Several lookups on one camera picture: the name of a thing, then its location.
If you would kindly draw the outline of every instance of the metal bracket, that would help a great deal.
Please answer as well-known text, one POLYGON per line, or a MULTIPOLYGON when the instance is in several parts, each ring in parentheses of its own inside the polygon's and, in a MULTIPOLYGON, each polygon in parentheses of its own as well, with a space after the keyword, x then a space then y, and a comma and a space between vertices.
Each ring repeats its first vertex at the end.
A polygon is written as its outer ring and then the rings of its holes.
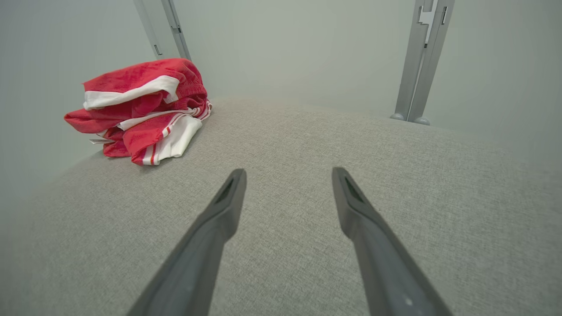
POLYGON ((178 47, 179 54, 182 58, 191 60, 189 55, 189 50, 187 49, 187 44, 185 43, 185 38, 183 37, 182 29, 179 25, 178 14, 176 13, 174 1, 173 0, 162 0, 162 5, 164 6, 164 12, 168 18, 168 23, 170 23, 170 28, 176 46, 178 47))
POLYGON ((455 0, 415 1, 400 90, 391 118, 412 122, 423 115, 454 4, 455 0))

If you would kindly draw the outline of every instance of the white stripe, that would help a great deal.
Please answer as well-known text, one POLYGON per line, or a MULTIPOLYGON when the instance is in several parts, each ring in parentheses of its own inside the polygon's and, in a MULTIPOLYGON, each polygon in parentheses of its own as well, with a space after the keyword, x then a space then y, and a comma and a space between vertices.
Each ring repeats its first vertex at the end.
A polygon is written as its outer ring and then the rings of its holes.
POLYGON ((128 130, 129 128, 131 128, 131 127, 133 127, 137 124, 140 124, 144 121, 147 121, 151 118, 155 118, 155 117, 160 116, 160 115, 169 114, 169 113, 184 113, 184 114, 193 115, 194 112, 195 111, 193 109, 154 112, 154 113, 149 113, 147 116, 143 116, 142 118, 134 118, 134 119, 124 120, 121 123, 117 124, 117 127, 119 127, 122 130, 128 130))
POLYGON ((150 165, 150 158, 152 158, 152 150, 154 149, 153 145, 146 147, 146 152, 144 153, 144 158, 142 159, 143 165, 150 165))
POLYGON ((166 103, 172 103, 178 100, 178 95, 175 93, 178 88, 178 84, 179 80, 176 78, 164 75, 150 80, 138 88, 134 88, 123 93, 111 91, 86 91, 84 93, 86 101, 83 105, 86 110, 100 109, 102 107, 131 101, 138 97, 161 90, 164 90, 169 94, 164 101, 166 103))

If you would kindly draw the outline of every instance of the gray wall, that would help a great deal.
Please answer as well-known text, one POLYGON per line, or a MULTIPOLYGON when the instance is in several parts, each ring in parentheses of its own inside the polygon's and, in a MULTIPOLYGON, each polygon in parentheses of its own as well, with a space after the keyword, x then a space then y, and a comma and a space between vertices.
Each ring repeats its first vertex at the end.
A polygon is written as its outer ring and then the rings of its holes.
POLYGON ((174 3, 211 98, 282 97, 394 113, 414 0, 174 3))
POLYGON ((424 116, 562 162, 562 1, 457 0, 424 116))
POLYGON ((2 203, 101 149, 62 119, 82 107, 82 82, 154 59, 132 0, 2 1, 2 203))

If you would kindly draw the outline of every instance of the gray upholstered bench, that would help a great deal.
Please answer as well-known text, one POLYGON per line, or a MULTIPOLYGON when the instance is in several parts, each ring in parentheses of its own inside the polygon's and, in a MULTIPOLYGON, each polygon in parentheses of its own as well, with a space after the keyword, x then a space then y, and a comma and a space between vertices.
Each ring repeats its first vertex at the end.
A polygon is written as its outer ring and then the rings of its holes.
POLYGON ((98 153, 9 210, 3 315, 124 314, 235 168, 248 185, 211 315, 365 315, 330 173, 345 167, 457 315, 562 310, 559 172, 450 131, 214 100, 185 155, 98 153))

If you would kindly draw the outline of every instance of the gray fabric surface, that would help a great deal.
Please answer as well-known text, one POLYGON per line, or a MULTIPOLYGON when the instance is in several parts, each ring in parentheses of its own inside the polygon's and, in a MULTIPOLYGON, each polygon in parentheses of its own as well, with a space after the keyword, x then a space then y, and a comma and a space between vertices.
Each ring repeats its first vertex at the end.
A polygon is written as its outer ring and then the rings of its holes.
POLYGON ((367 315, 345 167, 456 315, 562 310, 559 171, 433 127, 215 100, 185 155, 101 154, 4 212, 2 315, 119 315, 234 168, 248 186, 211 315, 367 315))

